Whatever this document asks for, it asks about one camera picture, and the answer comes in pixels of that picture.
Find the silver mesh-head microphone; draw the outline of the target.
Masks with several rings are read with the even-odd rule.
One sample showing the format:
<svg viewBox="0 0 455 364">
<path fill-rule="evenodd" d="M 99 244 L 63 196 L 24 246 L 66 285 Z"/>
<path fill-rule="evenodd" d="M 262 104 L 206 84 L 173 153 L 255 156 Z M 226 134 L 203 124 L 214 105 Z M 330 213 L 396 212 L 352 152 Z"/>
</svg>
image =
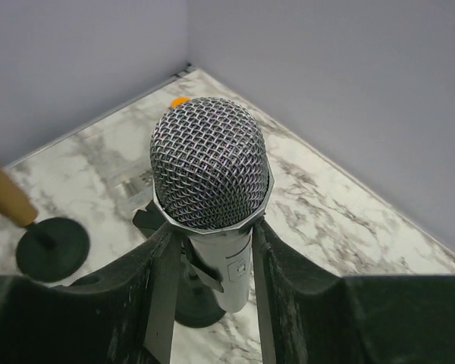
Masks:
<svg viewBox="0 0 455 364">
<path fill-rule="evenodd" d="M 153 200 L 187 237 L 187 259 L 226 312 L 249 299 L 253 225 L 274 180 L 262 131 L 230 99 L 200 97 L 167 111 L 149 152 Z"/>
</svg>

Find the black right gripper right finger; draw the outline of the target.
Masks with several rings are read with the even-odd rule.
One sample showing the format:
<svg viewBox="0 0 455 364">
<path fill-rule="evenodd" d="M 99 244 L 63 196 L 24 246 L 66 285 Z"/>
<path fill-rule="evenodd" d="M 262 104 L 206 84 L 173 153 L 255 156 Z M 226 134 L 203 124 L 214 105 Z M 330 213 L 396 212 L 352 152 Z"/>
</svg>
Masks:
<svg viewBox="0 0 455 364">
<path fill-rule="evenodd" d="M 339 277 L 253 228 L 265 363 L 455 363 L 455 275 Z"/>
</svg>

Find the black round-base microphone stand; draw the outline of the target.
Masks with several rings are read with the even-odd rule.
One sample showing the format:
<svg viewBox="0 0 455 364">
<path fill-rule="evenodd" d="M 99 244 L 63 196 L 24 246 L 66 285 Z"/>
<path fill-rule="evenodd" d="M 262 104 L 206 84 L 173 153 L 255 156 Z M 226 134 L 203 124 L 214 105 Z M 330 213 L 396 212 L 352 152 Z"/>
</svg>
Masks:
<svg viewBox="0 0 455 364">
<path fill-rule="evenodd" d="M 133 225 L 148 240 L 165 219 L 151 200 L 144 209 L 138 209 Z M 193 266 L 188 262 L 184 244 L 181 245 L 181 268 L 177 286 L 175 321 L 189 328 L 205 328 L 215 324 L 225 315 L 212 290 L 201 282 Z"/>
</svg>

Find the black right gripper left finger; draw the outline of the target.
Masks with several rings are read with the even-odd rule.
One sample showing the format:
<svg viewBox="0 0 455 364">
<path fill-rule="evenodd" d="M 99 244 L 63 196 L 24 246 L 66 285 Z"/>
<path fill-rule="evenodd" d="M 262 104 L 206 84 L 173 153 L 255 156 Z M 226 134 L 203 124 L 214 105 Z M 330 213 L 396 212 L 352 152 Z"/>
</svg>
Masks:
<svg viewBox="0 0 455 364">
<path fill-rule="evenodd" d="M 0 363 L 167 363 L 181 237 L 163 226 L 70 286 L 0 275 Z"/>
</svg>

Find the black stand holding gold microphone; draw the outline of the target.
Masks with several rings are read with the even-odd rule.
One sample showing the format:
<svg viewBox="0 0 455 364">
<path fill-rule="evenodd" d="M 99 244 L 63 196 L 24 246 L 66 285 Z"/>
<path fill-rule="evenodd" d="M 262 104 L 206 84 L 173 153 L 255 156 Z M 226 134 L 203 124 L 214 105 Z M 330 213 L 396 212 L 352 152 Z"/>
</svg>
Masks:
<svg viewBox="0 0 455 364">
<path fill-rule="evenodd" d="M 79 222 L 48 218 L 25 227 L 16 249 L 19 271 L 35 281 L 53 283 L 76 272 L 86 261 L 90 240 Z"/>
</svg>

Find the gold microphone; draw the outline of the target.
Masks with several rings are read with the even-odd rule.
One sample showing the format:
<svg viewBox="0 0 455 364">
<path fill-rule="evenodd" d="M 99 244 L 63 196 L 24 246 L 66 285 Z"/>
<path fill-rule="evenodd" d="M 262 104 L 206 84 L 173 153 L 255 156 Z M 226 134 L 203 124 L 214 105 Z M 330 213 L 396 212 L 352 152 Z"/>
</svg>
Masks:
<svg viewBox="0 0 455 364">
<path fill-rule="evenodd" d="M 0 167 L 0 214 L 13 224 L 25 228 L 32 224 L 38 212 L 29 197 Z"/>
</svg>

